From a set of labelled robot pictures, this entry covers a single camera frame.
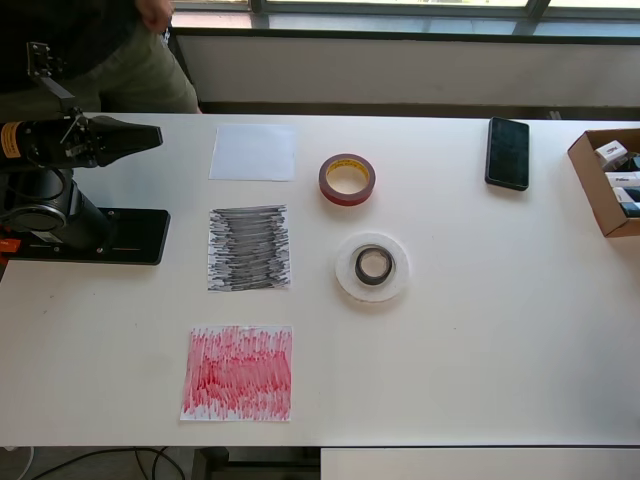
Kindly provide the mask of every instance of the hand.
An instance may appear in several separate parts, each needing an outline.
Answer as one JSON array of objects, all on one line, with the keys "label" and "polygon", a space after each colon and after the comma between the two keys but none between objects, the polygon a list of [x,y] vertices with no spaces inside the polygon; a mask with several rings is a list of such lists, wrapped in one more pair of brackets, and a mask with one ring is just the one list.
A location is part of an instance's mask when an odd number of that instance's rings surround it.
[{"label": "hand", "polygon": [[162,33],[169,26],[173,15],[171,0],[135,0],[142,21],[154,33]]}]

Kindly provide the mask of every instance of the cable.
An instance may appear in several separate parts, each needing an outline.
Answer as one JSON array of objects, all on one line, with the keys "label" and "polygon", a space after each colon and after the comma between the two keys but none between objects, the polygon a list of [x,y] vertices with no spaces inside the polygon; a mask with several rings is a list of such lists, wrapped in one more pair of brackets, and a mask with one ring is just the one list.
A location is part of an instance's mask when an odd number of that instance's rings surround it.
[{"label": "cable", "polygon": [[144,468],[142,467],[142,462],[140,461],[140,456],[138,455],[138,449],[136,449],[134,453],[136,456],[136,462],[138,463],[138,468],[140,468],[140,471],[142,472],[142,476],[144,477],[144,480],[149,480],[149,477],[147,477],[147,473],[144,471]]},{"label": "cable", "polygon": [[36,475],[31,480],[38,480],[39,478],[45,477],[46,475],[49,475],[50,473],[58,471],[61,468],[67,467],[67,466],[69,466],[69,465],[71,465],[73,463],[79,462],[80,460],[84,460],[85,458],[93,457],[95,455],[102,455],[102,454],[105,454],[105,453],[121,453],[121,452],[136,452],[136,451],[139,451],[139,452],[153,452],[156,455],[159,455],[162,458],[165,458],[171,465],[173,465],[175,467],[175,469],[180,474],[180,478],[182,480],[187,480],[184,472],[182,471],[182,468],[180,468],[180,465],[178,465],[169,455],[167,455],[164,452],[161,452],[160,450],[157,450],[155,448],[149,448],[149,447],[110,448],[110,449],[107,449],[107,450],[97,450],[95,452],[85,453],[84,455],[80,455],[79,457],[72,458],[71,460],[69,460],[67,462],[61,463],[57,467],[50,468],[49,470],[46,470],[46,471],[42,472],[39,475]]},{"label": "cable", "polygon": [[158,466],[158,460],[160,460],[160,454],[162,454],[167,448],[169,447],[161,448],[156,455],[156,458],[153,460],[153,466],[151,467],[151,480],[156,480],[156,467]]},{"label": "cable", "polygon": [[27,472],[29,471],[29,469],[31,468],[31,464],[33,463],[33,456],[35,455],[36,449],[34,447],[30,447],[30,448],[31,448],[31,453],[29,454],[29,461],[27,462],[27,465],[24,467],[24,470],[16,480],[22,480],[24,476],[27,474]]}]

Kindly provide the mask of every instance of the black mounting plate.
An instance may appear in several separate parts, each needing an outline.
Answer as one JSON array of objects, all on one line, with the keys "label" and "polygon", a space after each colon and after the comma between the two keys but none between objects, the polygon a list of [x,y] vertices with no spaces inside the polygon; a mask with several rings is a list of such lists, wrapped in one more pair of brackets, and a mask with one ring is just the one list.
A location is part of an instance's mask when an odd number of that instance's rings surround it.
[{"label": "black mounting plate", "polygon": [[166,210],[100,208],[114,224],[114,234],[101,248],[75,250],[48,243],[31,233],[11,232],[21,240],[16,253],[3,254],[10,260],[49,262],[116,263],[158,265],[162,259],[171,216]]}]

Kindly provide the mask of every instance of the green pants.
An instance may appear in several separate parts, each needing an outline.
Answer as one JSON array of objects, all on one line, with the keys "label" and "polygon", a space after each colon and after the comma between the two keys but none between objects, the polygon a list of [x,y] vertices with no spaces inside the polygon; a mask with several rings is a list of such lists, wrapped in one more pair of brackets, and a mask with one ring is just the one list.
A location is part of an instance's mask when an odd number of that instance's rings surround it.
[{"label": "green pants", "polygon": [[[90,72],[60,84],[85,112],[197,113],[195,90],[160,35],[139,23],[131,38]],[[0,95],[0,122],[59,116],[44,88]]]}]

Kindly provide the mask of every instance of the wall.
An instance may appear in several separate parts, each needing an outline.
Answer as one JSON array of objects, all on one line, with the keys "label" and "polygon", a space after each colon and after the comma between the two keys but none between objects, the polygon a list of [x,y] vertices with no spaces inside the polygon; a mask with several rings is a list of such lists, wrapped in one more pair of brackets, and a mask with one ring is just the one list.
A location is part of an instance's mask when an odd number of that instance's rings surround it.
[{"label": "wall", "polygon": [[179,41],[204,102],[640,106],[640,46]]}]

